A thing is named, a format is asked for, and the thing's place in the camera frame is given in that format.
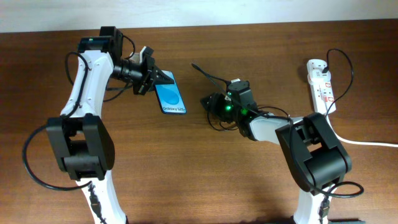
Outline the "white USB charger plug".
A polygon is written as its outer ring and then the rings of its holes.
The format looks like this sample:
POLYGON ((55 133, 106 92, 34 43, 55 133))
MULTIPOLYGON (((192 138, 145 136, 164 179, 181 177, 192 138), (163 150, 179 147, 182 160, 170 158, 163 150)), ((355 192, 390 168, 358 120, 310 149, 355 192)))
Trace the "white USB charger plug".
POLYGON ((319 69, 310 70, 308 71, 307 78, 310 85, 326 83, 330 82, 331 73, 330 72, 323 73, 322 70, 319 69))

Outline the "white power strip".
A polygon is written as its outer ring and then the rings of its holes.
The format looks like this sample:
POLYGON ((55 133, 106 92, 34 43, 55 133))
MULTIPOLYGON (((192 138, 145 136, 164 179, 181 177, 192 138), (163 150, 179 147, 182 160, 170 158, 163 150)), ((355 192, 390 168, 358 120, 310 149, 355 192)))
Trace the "white power strip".
MULTIPOLYGON (((307 62, 307 72, 310 70, 324 70, 326 62, 320 59, 311 59, 307 62)), ((336 105, 333 104, 335 97, 331 87, 331 81, 321 84, 310 85, 312 94, 314 111, 321 114, 326 114, 327 110, 329 113, 336 111, 336 105)))

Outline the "blue Galaxy smartphone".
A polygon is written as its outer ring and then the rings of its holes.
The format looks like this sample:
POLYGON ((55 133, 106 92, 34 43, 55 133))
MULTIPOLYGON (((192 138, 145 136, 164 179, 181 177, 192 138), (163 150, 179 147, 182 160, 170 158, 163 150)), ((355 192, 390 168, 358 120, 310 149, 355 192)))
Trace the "blue Galaxy smartphone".
POLYGON ((187 110, 173 73, 166 70, 163 72, 174 81, 174 84, 155 86, 161 112, 164 114, 186 114, 187 110))

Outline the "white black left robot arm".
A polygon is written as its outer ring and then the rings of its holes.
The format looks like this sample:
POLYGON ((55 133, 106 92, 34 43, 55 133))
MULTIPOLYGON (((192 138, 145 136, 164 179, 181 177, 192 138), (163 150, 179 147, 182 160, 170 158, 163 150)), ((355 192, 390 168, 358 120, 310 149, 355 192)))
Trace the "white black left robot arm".
POLYGON ((174 80, 155 65, 153 50, 144 47, 138 62, 122 57, 123 33, 103 26, 96 37, 84 37, 77 49, 79 61, 71 95, 46 131, 57 164, 82 189, 95 223, 127 223, 114 189, 114 143, 101 111, 109 79, 127 84, 136 95, 174 80))

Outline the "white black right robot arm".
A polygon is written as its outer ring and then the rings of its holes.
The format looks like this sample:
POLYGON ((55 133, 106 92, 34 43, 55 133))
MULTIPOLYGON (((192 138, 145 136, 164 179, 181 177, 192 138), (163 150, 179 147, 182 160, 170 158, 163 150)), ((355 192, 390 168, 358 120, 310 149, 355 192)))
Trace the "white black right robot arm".
POLYGON ((249 82, 241 80, 228 82, 225 90, 200 103, 221 122, 234 123, 242 136, 281 147, 300 189, 293 223, 329 223, 331 200, 343 197, 335 190, 345 185, 352 160, 322 114, 292 118, 263 111, 249 82))

